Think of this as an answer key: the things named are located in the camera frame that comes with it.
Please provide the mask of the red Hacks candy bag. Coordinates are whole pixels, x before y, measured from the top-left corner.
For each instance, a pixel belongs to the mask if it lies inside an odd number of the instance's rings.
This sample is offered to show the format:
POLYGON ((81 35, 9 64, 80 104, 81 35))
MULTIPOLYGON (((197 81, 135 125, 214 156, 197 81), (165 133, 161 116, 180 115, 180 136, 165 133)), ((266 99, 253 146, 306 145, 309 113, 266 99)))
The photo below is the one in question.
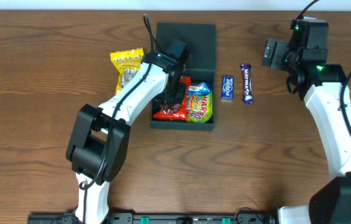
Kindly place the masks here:
POLYGON ((180 79, 180 86, 182 87, 182 103, 164 104, 161 105, 158 112, 154 113, 152 118, 158 120, 170 121, 186 121, 188 117, 187 112, 187 92, 191 84, 190 77, 183 77, 180 79))

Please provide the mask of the purple Dairy Milk bar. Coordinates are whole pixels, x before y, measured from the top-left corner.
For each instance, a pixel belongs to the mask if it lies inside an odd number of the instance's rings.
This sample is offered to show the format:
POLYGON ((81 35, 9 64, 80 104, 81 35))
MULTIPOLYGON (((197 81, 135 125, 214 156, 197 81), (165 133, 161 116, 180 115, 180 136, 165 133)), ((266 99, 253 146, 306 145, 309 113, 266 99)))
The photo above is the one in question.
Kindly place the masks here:
POLYGON ((243 102, 253 104, 254 99, 251 90, 251 65, 244 63, 240 65, 243 77, 243 102))

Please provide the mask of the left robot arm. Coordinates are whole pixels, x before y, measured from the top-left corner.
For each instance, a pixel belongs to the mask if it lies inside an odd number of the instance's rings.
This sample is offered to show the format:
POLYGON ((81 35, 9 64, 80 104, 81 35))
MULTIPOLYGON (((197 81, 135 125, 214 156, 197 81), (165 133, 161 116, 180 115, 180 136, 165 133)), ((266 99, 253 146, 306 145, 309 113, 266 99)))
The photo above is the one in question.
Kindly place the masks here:
POLYGON ((180 78, 188 56, 186 44, 179 40, 173 40, 164 52, 152 50, 117 95, 98 107, 86 104, 80 109, 66 151, 79 184, 73 223, 107 219, 110 182, 126 159, 131 125, 153 99, 182 103, 187 87, 180 78))

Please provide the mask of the blue Oreo cookie pack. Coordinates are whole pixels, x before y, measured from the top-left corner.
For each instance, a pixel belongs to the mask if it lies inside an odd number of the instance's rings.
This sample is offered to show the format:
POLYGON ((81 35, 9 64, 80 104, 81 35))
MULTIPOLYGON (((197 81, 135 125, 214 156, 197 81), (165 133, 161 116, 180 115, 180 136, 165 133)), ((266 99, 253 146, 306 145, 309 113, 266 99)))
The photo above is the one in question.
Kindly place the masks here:
POLYGON ((192 82, 187 91, 188 95, 207 95, 212 92, 210 84, 207 82, 192 82))

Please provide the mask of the green Haribo gummy bag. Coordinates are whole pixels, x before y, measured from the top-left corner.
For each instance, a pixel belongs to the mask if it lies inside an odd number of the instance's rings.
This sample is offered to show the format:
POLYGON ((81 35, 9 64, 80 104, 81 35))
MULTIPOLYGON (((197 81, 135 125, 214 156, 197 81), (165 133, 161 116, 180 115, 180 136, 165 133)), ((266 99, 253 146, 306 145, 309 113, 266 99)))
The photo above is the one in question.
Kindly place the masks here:
POLYGON ((212 93, 207 95, 187 95, 188 123, 206 123, 213 113, 212 93))

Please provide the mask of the yellow Hacks candy bag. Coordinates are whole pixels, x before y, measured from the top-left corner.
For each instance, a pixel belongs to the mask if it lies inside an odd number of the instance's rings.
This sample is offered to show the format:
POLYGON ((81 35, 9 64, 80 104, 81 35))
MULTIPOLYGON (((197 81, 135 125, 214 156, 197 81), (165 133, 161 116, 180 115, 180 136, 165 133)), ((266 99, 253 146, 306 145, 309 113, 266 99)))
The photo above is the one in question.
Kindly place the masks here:
POLYGON ((110 59, 117 71, 119 71, 116 93, 128 84, 140 68, 144 56, 143 48, 122 50, 110 53, 110 59))

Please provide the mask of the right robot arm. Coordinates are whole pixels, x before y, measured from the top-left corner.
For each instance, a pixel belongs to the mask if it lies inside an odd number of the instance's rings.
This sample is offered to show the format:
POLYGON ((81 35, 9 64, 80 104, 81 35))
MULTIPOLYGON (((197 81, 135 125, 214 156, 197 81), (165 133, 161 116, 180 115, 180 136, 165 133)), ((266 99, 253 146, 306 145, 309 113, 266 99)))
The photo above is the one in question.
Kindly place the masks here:
POLYGON ((279 223, 351 223, 351 102, 341 65, 327 63, 327 21, 299 16, 290 41, 269 39, 262 65, 284 70, 316 123, 325 150, 329 183, 307 205, 278 209, 279 223))

